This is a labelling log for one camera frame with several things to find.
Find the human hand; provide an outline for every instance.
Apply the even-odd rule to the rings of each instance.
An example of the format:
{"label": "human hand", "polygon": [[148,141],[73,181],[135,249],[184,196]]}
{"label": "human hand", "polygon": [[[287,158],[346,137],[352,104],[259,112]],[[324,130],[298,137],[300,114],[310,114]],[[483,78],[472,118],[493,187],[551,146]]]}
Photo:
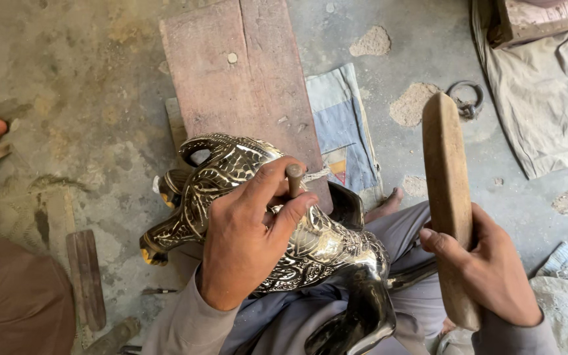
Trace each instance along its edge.
{"label": "human hand", "polygon": [[473,251],[427,228],[420,231],[424,250],[455,266],[468,295],[501,319],[522,327],[538,325],[543,316],[512,239],[476,203],[472,211],[473,235],[478,239]]}
{"label": "human hand", "polygon": [[[319,201],[312,192],[287,201],[289,164],[306,169],[293,157],[279,158],[209,207],[198,290],[212,308],[232,310],[251,294],[286,252],[299,220]],[[265,214],[267,205],[282,204],[275,216]]]}

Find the gray sleeve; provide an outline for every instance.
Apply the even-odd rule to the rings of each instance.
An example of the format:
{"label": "gray sleeve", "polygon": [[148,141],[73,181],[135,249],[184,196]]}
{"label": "gray sleeve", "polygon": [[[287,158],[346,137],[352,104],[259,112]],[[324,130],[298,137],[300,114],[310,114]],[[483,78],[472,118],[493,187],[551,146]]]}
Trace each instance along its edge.
{"label": "gray sleeve", "polygon": [[151,325],[142,355],[217,354],[232,330],[240,306],[217,311],[199,294],[190,278],[174,302],[163,309]]}
{"label": "gray sleeve", "polygon": [[482,329],[473,334],[472,341],[476,355],[560,354],[552,327],[544,313],[543,321],[536,327],[518,327],[485,310]]}

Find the metal ring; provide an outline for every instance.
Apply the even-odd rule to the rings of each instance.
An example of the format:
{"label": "metal ring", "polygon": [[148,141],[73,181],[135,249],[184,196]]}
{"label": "metal ring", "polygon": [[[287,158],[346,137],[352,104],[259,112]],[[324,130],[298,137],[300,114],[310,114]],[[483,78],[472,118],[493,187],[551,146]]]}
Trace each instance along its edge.
{"label": "metal ring", "polygon": [[482,104],[484,103],[484,88],[481,85],[470,80],[462,80],[451,85],[451,87],[446,90],[446,95],[450,96],[456,102],[459,101],[453,96],[453,93],[455,92],[455,90],[462,86],[470,86],[475,90],[475,93],[477,94],[477,102],[475,102],[474,104],[467,104],[465,106],[458,107],[457,111],[459,112],[460,116],[464,116],[469,119],[476,118],[479,114]]}

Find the beige cloth sheet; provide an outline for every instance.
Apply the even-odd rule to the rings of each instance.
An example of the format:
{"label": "beige cloth sheet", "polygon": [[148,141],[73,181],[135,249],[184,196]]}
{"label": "beige cloth sheet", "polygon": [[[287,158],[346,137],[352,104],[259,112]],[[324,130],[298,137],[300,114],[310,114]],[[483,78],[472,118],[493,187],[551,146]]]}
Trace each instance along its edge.
{"label": "beige cloth sheet", "polygon": [[473,32],[501,124],[529,179],[568,167],[568,32],[493,50],[490,1],[473,0]]}

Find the engraved metal elephant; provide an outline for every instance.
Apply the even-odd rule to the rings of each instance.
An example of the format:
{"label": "engraved metal elephant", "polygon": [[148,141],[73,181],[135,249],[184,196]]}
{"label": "engraved metal elephant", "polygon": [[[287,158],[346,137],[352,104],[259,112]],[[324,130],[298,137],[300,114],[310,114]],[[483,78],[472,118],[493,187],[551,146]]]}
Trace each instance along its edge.
{"label": "engraved metal elephant", "polygon": [[[209,157],[196,164],[192,156],[200,150],[209,150]],[[263,164],[283,156],[265,141],[224,133],[196,136],[181,146],[180,155],[195,169],[191,173],[171,170],[159,182],[162,198],[175,209],[139,239],[147,263],[164,265],[170,249],[188,241],[203,243],[211,202],[252,178]],[[347,289],[347,309],[311,334],[305,350],[308,355],[365,354],[395,331],[390,293],[427,277],[435,266],[427,263],[390,275],[384,246],[363,230],[360,198],[336,184],[330,188],[335,205],[331,216],[343,224],[317,206],[310,207],[291,235],[286,253],[254,294],[295,291],[326,282]],[[276,214],[280,207],[269,208]]]}

